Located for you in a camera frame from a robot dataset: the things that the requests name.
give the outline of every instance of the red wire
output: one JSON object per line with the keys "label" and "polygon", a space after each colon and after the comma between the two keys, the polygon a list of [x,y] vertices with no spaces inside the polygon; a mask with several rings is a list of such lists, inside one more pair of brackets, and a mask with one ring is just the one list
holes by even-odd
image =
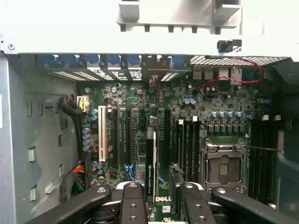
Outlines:
{"label": "red wire", "polygon": [[230,81],[232,81],[232,82],[244,83],[244,84],[257,83],[257,82],[259,82],[259,81],[262,80],[262,77],[263,77],[263,76],[262,76],[262,75],[263,75],[263,70],[262,70],[262,67],[259,66],[257,63],[255,63],[255,62],[253,62],[253,61],[251,61],[251,60],[245,59],[245,58],[241,58],[241,57],[231,57],[231,58],[232,58],[232,59],[235,59],[235,60],[246,61],[246,62],[249,62],[250,64],[255,65],[256,67],[258,67],[258,69],[259,69],[259,71],[260,71],[260,79],[247,82],[247,81],[242,81],[242,80],[234,80],[234,79],[229,78],[229,77],[226,77],[226,76],[219,76],[218,78],[211,79],[211,80],[209,80],[207,83],[202,84],[202,85],[199,87],[198,90],[200,90],[200,88],[202,88],[202,87],[208,85],[208,84],[211,83],[211,82],[215,82],[215,81],[217,81],[217,80],[220,79],[220,78],[225,78],[225,79],[230,80]]}

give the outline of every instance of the perforated metal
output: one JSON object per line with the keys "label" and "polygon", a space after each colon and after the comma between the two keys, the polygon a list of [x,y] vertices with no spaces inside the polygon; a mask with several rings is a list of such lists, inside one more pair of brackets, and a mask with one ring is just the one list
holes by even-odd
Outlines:
{"label": "perforated metal", "polygon": [[[251,60],[261,66],[286,59],[286,57],[251,57],[251,56],[241,57],[241,58]],[[242,61],[242,60],[236,60],[236,59],[233,59],[230,57],[217,58],[217,57],[207,57],[204,55],[194,56],[191,59],[190,64],[192,64],[192,65],[219,65],[219,66],[221,66],[221,65],[224,65],[224,66],[225,65],[228,65],[228,66],[252,65],[249,62]]]}

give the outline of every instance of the black wire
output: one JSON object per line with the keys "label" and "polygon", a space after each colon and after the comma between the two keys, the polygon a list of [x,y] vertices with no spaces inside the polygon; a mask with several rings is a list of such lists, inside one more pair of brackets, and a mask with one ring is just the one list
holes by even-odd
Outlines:
{"label": "black wire", "polygon": [[83,159],[82,152],[82,109],[77,106],[76,102],[70,97],[64,96],[58,100],[58,107],[66,114],[70,115],[74,119],[76,136],[78,142],[78,154],[79,159]]}

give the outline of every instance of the capacitor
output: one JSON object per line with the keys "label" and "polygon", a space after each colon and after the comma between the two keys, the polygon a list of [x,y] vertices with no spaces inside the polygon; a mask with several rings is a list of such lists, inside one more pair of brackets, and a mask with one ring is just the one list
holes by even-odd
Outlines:
{"label": "capacitor", "polygon": [[246,118],[247,118],[247,119],[250,119],[250,120],[253,120],[253,119],[254,119],[254,115],[253,115],[253,114],[251,114],[251,115],[247,115]]}
{"label": "capacitor", "polygon": [[225,113],[225,112],[220,112],[220,113],[219,113],[219,117],[221,117],[221,118],[226,117],[226,113]]}
{"label": "capacitor", "polygon": [[83,140],[87,140],[88,138],[89,138],[89,134],[84,134],[83,136],[82,136],[82,138],[83,138]]}
{"label": "capacitor", "polygon": [[151,222],[154,222],[155,221],[155,214],[153,214],[153,213],[151,213],[150,215],[149,215],[149,220],[151,221]]}
{"label": "capacitor", "polygon": [[88,127],[83,128],[82,133],[83,134],[88,134],[89,133],[89,128]]}
{"label": "capacitor", "polygon": [[116,93],[116,92],[117,92],[117,89],[116,89],[115,87],[112,87],[111,92],[112,92],[112,93]]}
{"label": "capacitor", "polygon": [[85,92],[86,92],[86,93],[90,93],[90,92],[91,92],[90,88],[89,88],[89,87],[86,87],[86,88],[85,88]]}
{"label": "capacitor", "polygon": [[97,161],[93,161],[93,162],[92,162],[92,166],[93,166],[93,167],[97,167],[97,165],[98,165],[98,162],[97,162]]}
{"label": "capacitor", "polygon": [[96,121],[98,119],[98,116],[97,115],[93,115],[92,116],[92,121]]}
{"label": "capacitor", "polygon": [[242,112],[237,112],[237,113],[235,113],[235,115],[236,115],[236,117],[238,117],[238,118],[242,118],[243,113],[242,113]]}
{"label": "capacitor", "polygon": [[196,99],[191,99],[191,100],[190,100],[190,103],[191,103],[192,105],[196,104]]}
{"label": "capacitor", "polygon": [[83,140],[82,144],[83,144],[84,146],[87,146],[87,145],[89,144],[89,140]]}
{"label": "capacitor", "polygon": [[113,146],[108,146],[107,150],[108,152],[112,152]]}
{"label": "capacitor", "polygon": [[99,162],[99,163],[97,164],[97,168],[98,168],[98,169],[102,169],[102,168],[103,168],[102,163]]}
{"label": "capacitor", "polygon": [[190,99],[184,99],[184,103],[188,105],[190,103]]}
{"label": "capacitor", "polygon": [[235,117],[235,113],[234,113],[234,112],[228,112],[228,116],[229,116],[230,118],[234,118],[234,117]]}
{"label": "capacitor", "polygon": [[217,112],[212,112],[211,116],[212,116],[212,118],[216,118],[216,117],[218,117],[218,113]]}
{"label": "capacitor", "polygon": [[83,146],[83,151],[87,152],[89,150],[89,146]]}
{"label": "capacitor", "polygon": [[92,115],[97,115],[98,114],[98,110],[97,109],[92,109],[91,113],[92,113]]}

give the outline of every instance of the white pci slot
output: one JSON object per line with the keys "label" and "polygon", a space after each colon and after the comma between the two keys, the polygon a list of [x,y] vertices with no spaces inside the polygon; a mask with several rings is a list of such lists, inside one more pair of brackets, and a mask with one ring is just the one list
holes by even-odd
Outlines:
{"label": "white pci slot", "polygon": [[99,162],[106,161],[106,144],[107,144],[107,133],[106,133],[106,106],[99,106]]}

